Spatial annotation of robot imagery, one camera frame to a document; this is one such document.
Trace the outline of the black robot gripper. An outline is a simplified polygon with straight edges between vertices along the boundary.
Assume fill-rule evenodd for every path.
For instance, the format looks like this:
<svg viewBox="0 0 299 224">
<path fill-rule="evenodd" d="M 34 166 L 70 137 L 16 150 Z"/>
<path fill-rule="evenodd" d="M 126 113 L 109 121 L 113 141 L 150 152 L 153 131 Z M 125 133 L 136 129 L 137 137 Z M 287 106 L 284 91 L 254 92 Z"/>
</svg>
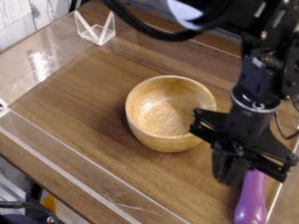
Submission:
<svg viewBox="0 0 299 224">
<path fill-rule="evenodd" d="M 285 182 L 299 157 L 269 129 L 270 114 L 249 112 L 233 105 L 228 113 L 196 108 L 192 115 L 189 132 L 209 143 L 212 175 L 222 185 L 237 185 L 252 170 Z"/>
</svg>

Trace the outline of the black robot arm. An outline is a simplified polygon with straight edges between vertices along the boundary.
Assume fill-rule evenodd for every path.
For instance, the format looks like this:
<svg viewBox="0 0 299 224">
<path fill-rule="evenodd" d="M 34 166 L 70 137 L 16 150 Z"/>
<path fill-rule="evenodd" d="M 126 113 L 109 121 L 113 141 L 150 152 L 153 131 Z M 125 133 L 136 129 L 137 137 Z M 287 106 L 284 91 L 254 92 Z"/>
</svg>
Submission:
<svg viewBox="0 0 299 224">
<path fill-rule="evenodd" d="M 258 170 L 283 182 L 297 156 L 272 134 L 280 102 L 299 95 L 299 0 L 166 0 L 188 31 L 241 36 L 241 70 L 229 112 L 193 110 L 190 133 L 210 144 L 214 179 L 233 185 Z"/>
</svg>

